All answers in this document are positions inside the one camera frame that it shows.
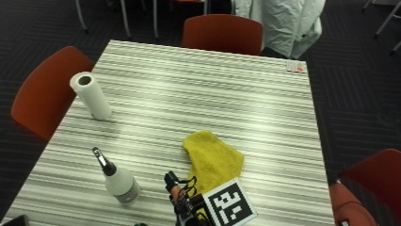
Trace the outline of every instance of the black nozzle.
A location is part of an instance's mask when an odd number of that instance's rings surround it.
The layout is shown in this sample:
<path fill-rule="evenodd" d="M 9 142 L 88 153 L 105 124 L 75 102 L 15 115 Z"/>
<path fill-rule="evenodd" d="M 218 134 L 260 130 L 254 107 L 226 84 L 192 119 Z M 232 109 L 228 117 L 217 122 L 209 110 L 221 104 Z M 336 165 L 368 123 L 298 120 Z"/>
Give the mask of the black nozzle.
<path fill-rule="evenodd" d="M 116 173 L 116 166 L 115 164 L 107 159 L 107 157 L 103 155 L 100 149 L 97 147 L 92 148 L 93 154 L 97 158 L 97 161 L 100 163 L 100 167 L 103 170 L 104 175 L 113 176 Z"/>
<path fill-rule="evenodd" d="M 172 188 L 177 185 L 179 177 L 175 172 L 169 171 L 164 175 L 165 189 L 171 192 Z"/>

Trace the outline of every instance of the yellow cloth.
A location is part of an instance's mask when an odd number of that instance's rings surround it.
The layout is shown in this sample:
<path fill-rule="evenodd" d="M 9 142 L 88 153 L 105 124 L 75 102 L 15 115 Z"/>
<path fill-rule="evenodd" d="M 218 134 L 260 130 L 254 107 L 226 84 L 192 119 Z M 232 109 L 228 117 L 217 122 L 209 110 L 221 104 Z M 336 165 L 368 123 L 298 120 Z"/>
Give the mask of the yellow cloth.
<path fill-rule="evenodd" d="M 242 169 L 242 154 L 229 147 L 212 133 L 203 130 L 184 139 L 192 169 L 188 179 L 197 176 L 196 188 L 204 194 L 233 178 Z"/>

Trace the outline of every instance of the white coat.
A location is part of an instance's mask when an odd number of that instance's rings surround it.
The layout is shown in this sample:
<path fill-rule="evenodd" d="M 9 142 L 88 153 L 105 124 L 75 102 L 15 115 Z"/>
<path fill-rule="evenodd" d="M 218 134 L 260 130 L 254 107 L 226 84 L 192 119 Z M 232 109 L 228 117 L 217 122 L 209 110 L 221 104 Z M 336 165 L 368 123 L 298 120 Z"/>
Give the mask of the white coat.
<path fill-rule="evenodd" d="M 233 14 L 264 25 L 264 47 L 298 58 L 322 34 L 326 0 L 232 0 Z"/>

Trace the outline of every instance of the bottle cap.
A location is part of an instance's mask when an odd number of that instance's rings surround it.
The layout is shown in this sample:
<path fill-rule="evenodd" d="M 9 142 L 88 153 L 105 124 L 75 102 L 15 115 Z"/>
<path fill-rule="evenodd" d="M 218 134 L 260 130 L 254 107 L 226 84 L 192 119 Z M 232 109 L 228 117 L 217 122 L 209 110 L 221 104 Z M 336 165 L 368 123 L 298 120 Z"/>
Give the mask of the bottle cap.
<path fill-rule="evenodd" d="M 97 161 L 100 163 L 100 167 L 103 170 L 104 175 L 113 176 L 116 173 L 116 166 L 115 164 L 107 159 L 107 157 L 103 155 L 101 151 L 97 147 L 92 148 L 93 154 L 97 158 Z"/>

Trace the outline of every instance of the orange chair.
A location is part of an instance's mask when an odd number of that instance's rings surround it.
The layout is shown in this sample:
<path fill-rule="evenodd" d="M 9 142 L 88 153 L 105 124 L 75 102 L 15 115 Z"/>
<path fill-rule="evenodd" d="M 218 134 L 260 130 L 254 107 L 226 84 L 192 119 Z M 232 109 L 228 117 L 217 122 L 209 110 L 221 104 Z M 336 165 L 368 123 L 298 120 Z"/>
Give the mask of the orange chair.
<path fill-rule="evenodd" d="M 377 226 L 369 211 L 342 184 L 329 187 L 329 197 L 336 223 L 346 221 L 349 226 Z"/>
<path fill-rule="evenodd" d="M 264 27 L 225 14 L 189 18 L 184 24 L 183 47 L 252 56 L 261 55 Z"/>
<path fill-rule="evenodd" d="M 401 220 L 401 153 L 386 149 L 338 174 L 357 182 Z"/>
<path fill-rule="evenodd" d="M 93 66 L 75 47 L 65 47 L 37 66 L 16 94 L 11 116 L 47 141 L 73 102 L 71 78 Z"/>
<path fill-rule="evenodd" d="M 386 149 L 374 154 L 345 169 L 338 174 L 338 178 L 358 183 L 389 207 L 396 218 L 401 220 L 401 153 L 397 150 Z M 376 225 L 374 222 L 370 222 L 369 212 L 362 210 L 364 206 L 344 185 L 330 186 L 329 193 L 336 220 L 344 217 L 356 218 L 356 220 L 364 218 L 369 224 L 356 223 L 356 225 Z"/>

